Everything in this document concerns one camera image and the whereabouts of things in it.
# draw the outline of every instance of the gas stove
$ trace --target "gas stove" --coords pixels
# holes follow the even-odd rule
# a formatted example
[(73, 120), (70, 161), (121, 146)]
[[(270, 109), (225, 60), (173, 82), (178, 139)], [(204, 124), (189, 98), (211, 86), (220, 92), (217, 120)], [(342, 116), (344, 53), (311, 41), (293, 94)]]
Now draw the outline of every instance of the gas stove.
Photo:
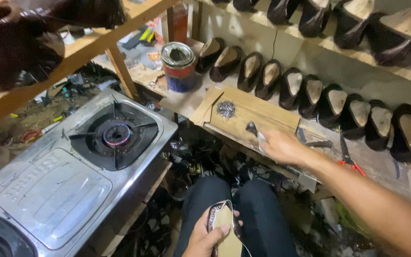
[(176, 129), (101, 92), (0, 170), (0, 256), (74, 256)]

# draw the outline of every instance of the knee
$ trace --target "knee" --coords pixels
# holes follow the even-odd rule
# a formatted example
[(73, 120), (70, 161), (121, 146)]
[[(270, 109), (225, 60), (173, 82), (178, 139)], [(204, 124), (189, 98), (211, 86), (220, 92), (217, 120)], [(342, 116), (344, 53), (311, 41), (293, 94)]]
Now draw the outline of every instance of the knee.
[(202, 177), (196, 181), (195, 185), (197, 185), (198, 188), (202, 188), (204, 190), (216, 190), (216, 188), (229, 188), (226, 181), (215, 176)]
[(257, 193), (261, 191), (271, 191), (269, 184), (259, 180), (259, 179), (252, 179), (247, 181), (245, 185), (243, 185), (241, 190)]

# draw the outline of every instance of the burner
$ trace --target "burner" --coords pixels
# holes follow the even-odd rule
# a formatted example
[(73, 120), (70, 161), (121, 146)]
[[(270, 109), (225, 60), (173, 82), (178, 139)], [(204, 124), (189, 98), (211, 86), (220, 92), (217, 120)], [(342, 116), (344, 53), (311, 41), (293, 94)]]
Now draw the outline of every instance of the burner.
[(158, 133), (156, 121), (124, 103), (113, 102), (69, 136), (71, 146), (85, 159), (108, 171), (131, 165)]
[(110, 147), (114, 148), (128, 140), (131, 134), (128, 125), (112, 121), (109, 126), (110, 127), (102, 133), (102, 137), (104, 138), (104, 142), (106, 142)]

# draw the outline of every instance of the paint can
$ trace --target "paint can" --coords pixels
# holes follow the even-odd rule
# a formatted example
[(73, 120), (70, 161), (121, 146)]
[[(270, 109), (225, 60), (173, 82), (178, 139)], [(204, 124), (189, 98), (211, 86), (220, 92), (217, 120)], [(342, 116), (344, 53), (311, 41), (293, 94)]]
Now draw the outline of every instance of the paint can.
[(168, 88), (176, 92), (187, 92), (196, 85), (196, 56), (186, 44), (170, 42), (161, 49), (161, 62)]

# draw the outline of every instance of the person's right hand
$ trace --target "person's right hand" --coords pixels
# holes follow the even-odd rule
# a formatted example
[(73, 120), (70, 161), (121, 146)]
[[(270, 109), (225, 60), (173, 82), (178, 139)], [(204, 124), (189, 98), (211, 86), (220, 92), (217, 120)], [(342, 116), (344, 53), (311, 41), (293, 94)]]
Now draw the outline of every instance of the person's right hand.
[(278, 163), (305, 167), (307, 160), (321, 155), (300, 143), (292, 134), (280, 130), (261, 130), (260, 132), (266, 138), (265, 142), (261, 142), (261, 147)]

